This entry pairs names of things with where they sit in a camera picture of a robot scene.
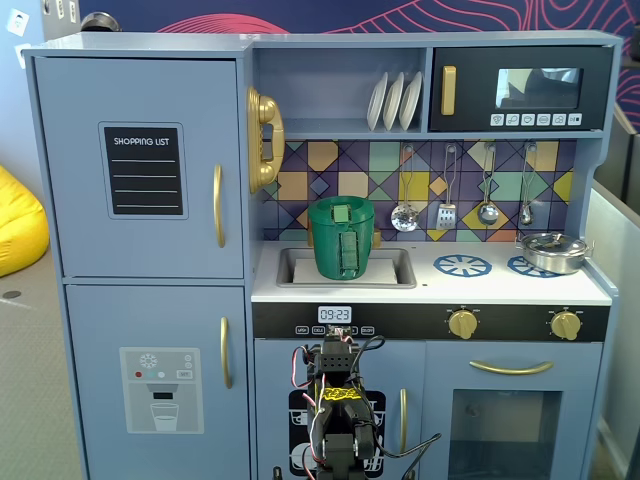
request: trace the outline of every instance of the control panel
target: control panel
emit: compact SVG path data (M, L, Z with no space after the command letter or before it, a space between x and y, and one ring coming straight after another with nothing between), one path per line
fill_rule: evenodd
M198 348L122 347L129 433L204 433Z
M318 317L319 309L327 311L326 304L265 302L252 307L255 338L320 340L327 328ZM398 340L589 343L604 341L610 310L608 306L381 303L334 307L349 311L349 323L336 326L348 325L351 336L362 339L384 335Z
M490 127L579 127L582 113L492 113Z

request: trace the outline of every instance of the stove burner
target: stove burner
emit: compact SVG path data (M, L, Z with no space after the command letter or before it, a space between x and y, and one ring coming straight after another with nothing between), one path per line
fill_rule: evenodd
M519 257L510 258L507 262L507 266L514 272L526 277L554 278L560 276L557 273L547 272L545 270L539 269L538 267L527 262L522 255Z
M491 264L480 257L471 255L445 255L433 263L445 275L454 277L481 277L491 271Z

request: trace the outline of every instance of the green toy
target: green toy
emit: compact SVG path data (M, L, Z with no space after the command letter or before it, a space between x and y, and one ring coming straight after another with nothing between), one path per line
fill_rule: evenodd
M331 197L309 207L318 271L332 280L364 274L373 246L373 204L360 197Z

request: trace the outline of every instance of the cabinet door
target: cabinet door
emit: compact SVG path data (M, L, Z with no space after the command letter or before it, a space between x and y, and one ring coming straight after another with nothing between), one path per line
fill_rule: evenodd
M69 286L67 299L92 480L249 478L242 288Z
M291 385L291 355L298 345L319 342L318 338L255 341L258 480L271 480L274 466L282 468L285 479L306 478L301 459L309 444L310 419L301 396L303 391L294 390ZM379 350L362 356L361 373L379 422L382 444L394 453L400 451L402 389L406 389L408 400L407 448L420 439L424 356L425 343L412 341L387 341ZM298 384L306 381L300 356L296 374ZM383 459L378 454L367 463L367 478L397 480L413 458ZM308 450L305 462L313 465Z
M36 72L64 274L241 278L235 63L39 58Z
M601 350L568 342L428 342L422 431L442 438L422 471L450 480L579 478ZM489 366L497 370L477 368Z

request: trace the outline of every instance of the play kitchen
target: play kitchen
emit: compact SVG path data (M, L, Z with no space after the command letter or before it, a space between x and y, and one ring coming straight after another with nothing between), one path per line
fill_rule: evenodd
M587 480L620 54L575 31L25 51L86 478Z

